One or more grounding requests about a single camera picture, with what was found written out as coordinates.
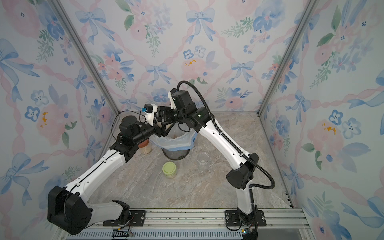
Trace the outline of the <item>tan lid jar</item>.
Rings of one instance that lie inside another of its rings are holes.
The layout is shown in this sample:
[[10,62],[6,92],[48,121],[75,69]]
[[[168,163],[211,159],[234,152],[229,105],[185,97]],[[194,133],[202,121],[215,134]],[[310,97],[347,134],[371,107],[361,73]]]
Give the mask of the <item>tan lid jar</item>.
[[161,123],[162,135],[167,136],[175,124],[176,122],[162,122]]

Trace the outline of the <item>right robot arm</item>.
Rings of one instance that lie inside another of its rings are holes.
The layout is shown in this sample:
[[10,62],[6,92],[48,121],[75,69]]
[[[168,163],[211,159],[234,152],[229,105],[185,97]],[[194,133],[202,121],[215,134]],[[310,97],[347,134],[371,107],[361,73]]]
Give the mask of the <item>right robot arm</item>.
[[230,138],[220,126],[204,98],[203,106],[198,108],[186,90],[172,89],[169,92],[171,105],[153,109],[155,119],[163,125],[166,123],[183,123],[190,129],[205,137],[225,157],[231,166],[226,175],[227,181],[236,189],[238,198],[238,214],[243,224],[249,226],[256,220],[256,207],[249,185],[254,177],[256,168],[255,154],[249,154]]

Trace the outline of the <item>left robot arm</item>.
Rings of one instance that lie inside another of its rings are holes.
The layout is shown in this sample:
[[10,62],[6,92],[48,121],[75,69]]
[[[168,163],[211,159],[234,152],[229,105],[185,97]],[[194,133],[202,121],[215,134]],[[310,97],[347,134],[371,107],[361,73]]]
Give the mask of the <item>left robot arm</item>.
[[121,227],[127,226],[132,219],[128,204],[119,200],[89,204],[89,198],[114,171],[135,155],[140,144],[152,135],[166,136],[169,124],[142,123],[135,116],[123,118],[116,141],[95,165],[66,186],[55,186],[50,190],[48,221],[71,235],[105,221],[112,221]]

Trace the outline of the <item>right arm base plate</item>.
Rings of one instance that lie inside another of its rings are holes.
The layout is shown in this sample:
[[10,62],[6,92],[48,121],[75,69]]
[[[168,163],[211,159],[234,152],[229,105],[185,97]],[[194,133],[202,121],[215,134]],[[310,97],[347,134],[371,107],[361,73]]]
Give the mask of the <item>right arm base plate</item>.
[[226,210],[225,213],[225,222],[227,227],[239,227],[240,224],[244,226],[257,226],[257,227],[266,227],[266,218],[263,211],[257,210],[256,218],[253,213],[248,215],[242,213],[240,210]]

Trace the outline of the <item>glass jar with rice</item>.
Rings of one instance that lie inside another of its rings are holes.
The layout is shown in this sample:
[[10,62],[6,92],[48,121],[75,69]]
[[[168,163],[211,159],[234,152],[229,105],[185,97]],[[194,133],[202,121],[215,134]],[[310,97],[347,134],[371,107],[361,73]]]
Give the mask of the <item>glass jar with rice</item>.
[[211,162],[211,158],[209,156],[208,153],[206,152],[201,152],[198,154],[197,156],[197,161],[198,161],[198,164],[202,167],[206,167],[206,166],[209,166],[210,165],[210,162]]

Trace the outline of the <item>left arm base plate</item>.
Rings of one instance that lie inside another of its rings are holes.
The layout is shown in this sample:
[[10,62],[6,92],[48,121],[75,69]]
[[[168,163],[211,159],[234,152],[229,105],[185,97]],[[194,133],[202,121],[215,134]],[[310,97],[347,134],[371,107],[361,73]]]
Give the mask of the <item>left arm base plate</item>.
[[103,222],[103,227],[143,227],[146,219],[145,210],[129,210],[118,220]]

